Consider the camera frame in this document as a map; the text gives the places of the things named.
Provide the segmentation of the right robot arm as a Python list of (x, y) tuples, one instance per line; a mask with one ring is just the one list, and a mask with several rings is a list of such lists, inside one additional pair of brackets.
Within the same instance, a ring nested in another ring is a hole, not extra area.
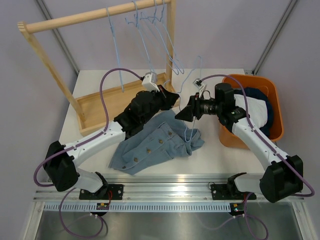
[(198, 92), (190, 96), (186, 107), (175, 118), (192, 122), (203, 115), (216, 115), (220, 124), (254, 153), (264, 169), (264, 174), (260, 175), (242, 172), (229, 177), (226, 190), (230, 197), (254, 193), (275, 203), (302, 191), (303, 161), (279, 149), (254, 125), (248, 110), (236, 104), (234, 89), (229, 83), (216, 84), (215, 97), (210, 99), (203, 97), (206, 86), (200, 79), (196, 79), (194, 85)]

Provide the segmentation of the white shirt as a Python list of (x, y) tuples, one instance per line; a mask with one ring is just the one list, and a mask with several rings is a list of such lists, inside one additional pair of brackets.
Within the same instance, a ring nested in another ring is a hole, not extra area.
[[(245, 98), (241, 94), (235, 94), (235, 105), (246, 109), (245, 105)], [(253, 97), (246, 97), (247, 100), (247, 106), (248, 106), (248, 114), (251, 118), (251, 121), (254, 122), (254, 124), (262, 128), (267, 124), (268, 121), (268, 110), (267, 105), (264, 100), (256, 99)]]

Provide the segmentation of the dark blue denim garment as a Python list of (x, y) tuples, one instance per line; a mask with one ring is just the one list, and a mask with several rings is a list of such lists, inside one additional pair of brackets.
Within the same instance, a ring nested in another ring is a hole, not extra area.
[(268, 97), (259, 89), (253, 87), (244, 88), (246, 95), (249, 115), (257, 127), (267, 136), (270, 137), (271, 127), (274, 123), (273, 107)]

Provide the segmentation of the light blue jacket hanger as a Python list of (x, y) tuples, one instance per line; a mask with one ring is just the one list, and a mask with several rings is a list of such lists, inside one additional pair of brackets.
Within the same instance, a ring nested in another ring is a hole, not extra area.
[[(190, 77), (191, 73), (192, 73), (194, 70), (197, 69), (197, 59), (199, 59), (199, 77), (201, 77), (201, 74), (202, 74), (202, 62), (203, 62), (203, 60), (202, 60), (202, 57), (201, 57), (200, 55), (198, 55), (198, 56), (196, 57), (195, 62), (194, 62), (194, 68), (190, 70), (190, 72), (188, 73), (187, 77), (186, 77), (185, 80), (182, 82), (181, 87), (180, 87), (180, 91), (177, 92), (177, 94), (181, 94), (181, 93), (182, 93), (182, 91), (183, 91), (183, 86), (184, 86), (185, 82), (188, 80), (188, 78)], [(168, 84), (169, 82), (170, 82), (170, 79), (166, 80), (166, 81), (164, 82), (163, 86), (165, 87), (166, 84)], [(196, 100), (195, 95), (189, 97), (188, 104), (191, 103), (191, 100), (193, 100), (193, 104), (195, 104), (195, 103), (194, 103), (195, 100)], [(190, 138), (189, 138), (189, 140), (187, 140), (187, 130), (188, 130), (188, 126), (184, 123), (184, 126), (185, 126), (185, 130), (184, 130), (184, 140), (185, 140), (186, 143), (191, 142), (192, 137), (193, 137), (193, 131), (194, 131), (194, 126), (195, 126), (195, 121), (196, 121), (196, 119), (195, 119), (194, 116), (192, 117), (192, 120), (193, 120), (193, 124), (192, 124), (192, 129), (191, 129), (191, 132), (190, 132)]]

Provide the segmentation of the light blue grey-skirt hanger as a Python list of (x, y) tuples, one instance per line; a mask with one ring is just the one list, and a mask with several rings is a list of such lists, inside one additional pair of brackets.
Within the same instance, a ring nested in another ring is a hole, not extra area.
[(157, 23), (160, 23), (166, 33), (166, 41), (164, 41), (162, 35), (159, 33), (161, 41), (164, 46), (166, 53), (166, 70), (165, 73), (168, 79), (172, 79), (173, 74), (179, 75), (184, 73), (184, 67), (177, 59), (177, 54), (175, 51), (175, 23), (176, 23), (176, 10), (177, 10), (177, 1), (161, 0), (159, 3), (157, 0), (154, 0), (154, 13), (152, 16), (151, 23), (154, 25), (154, 28), (158, 31)]

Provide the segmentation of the light blue shirt hanger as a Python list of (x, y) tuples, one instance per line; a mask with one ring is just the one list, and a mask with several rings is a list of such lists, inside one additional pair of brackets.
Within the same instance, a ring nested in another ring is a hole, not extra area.
[[(112, 38), (113, 38), (114, 49), (115, 49), (115, 54), (116, 54), (116, 61), (117, 61), (117, 67), (120, 68), (120, 67), (121, 67), (121, 63), (120, 63), (120, 57), (119, 57), (119, 52), (118, 52), (118, 45), (117, 45), (116, 33), (115, 33), (114, 24), (113, 24), (113, 22), (112, 22), (112, 20), (111, 20), (111, 15), (110, 15), (110, 12), (109, 12), (109, 10), (108, 10), (108, 7), (106, 7), (106, 12), (107, 12), (107, 18), (108, 18), (108, 22), (109, 22), (109, 26), (110, 26)], [(124, 89), (122, 71), (121, 71), (121, 70), (118, 70), (118, 74), (119, 74), (121, 91), (124, 92), (125, 89)]]

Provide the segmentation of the light blue skirt hanger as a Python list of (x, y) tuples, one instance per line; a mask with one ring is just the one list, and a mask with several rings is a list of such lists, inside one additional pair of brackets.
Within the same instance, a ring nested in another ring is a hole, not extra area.
[(159, 35), (159, 34), (161, 34), (163, 40), (166, 42), (166, 32), (165, 32), (163, 26), (159, 22), (157, 23), (158, 30), (156, 30), (154, 25), (151, 23), (152, 16), (154, 15), (154, 11), (155, 11), (154, 6), (153, 6), (153, 13), (151, 15), (145, 13), (144, 11), (141, 11), (139, 20), (143, 24), (142, 33), (148, 39), (150, 44), (155, 48), (156, 52), (165, 61), (165, 66), (166, 66), (167, 65), (166, 64), (166, 56), (167, 56), (167, 54), (165, 52), (164, 44), (163, 44), (163, 42), (161, 40), (161, 37)]

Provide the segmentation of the light denim jacket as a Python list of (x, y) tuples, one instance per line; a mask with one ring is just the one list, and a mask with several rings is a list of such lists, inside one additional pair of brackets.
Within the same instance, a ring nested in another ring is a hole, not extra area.
[(108, 167), (129, 175), (178, 157), (190, 157), (205, 141), (197, 128), (188, 128), (175, 118), (173, 110), (163, 111), (131, 138), (119, 143)]

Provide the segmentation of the light blue dark-denim hanger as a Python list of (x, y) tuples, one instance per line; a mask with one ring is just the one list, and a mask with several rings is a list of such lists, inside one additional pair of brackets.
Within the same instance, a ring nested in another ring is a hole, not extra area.
[(155, 72), (155, 68), (154, 68), (154, 66), (153, 66), (153, 64), (151, 62), (151, 58), (150, 58), (150, 55), (149, 55), (149, 52), (148, 52), (148, 48), (146, 46), (146, 42), (145, 42), (145, 39), (144, 39), (144, 36), (143, 36), (143, 31), (142, 31), (141, 26), (139, 24), (137, 3), (134, 0), (132, 0), (131, 2), (134, 5), (134, 14), (133, 14), (134, 20), (128, 20), (128, 18), (125, 17), (124, 18), (125, 19), (125, 23), (128, 26), (132, 26), (130, 32), (131, 32), (131, 35), (133, 36), (134, 43), (137, 46), (140, 55), (142, 56), (142, 58), (146, 62), (147, 66), (148, 66), (148, 69), (151, 72)]

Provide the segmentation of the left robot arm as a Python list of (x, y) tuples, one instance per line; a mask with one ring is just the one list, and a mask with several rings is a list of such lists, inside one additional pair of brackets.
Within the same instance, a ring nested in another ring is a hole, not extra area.
[(99, 172), (88, 172), (79, 166), (105, 148), (127, 140), (143, 130), (144, 125), (159, 111), (170, 110), (179, 98), (161, 85), (159, 90), (140, 91), (124, 111), (107, 127), (66, 145), (53, 142), (48, 149), (48, 161), (42, 166), (58, 192), (78, 188), (97, 199), (108, 194), (109, 184)]

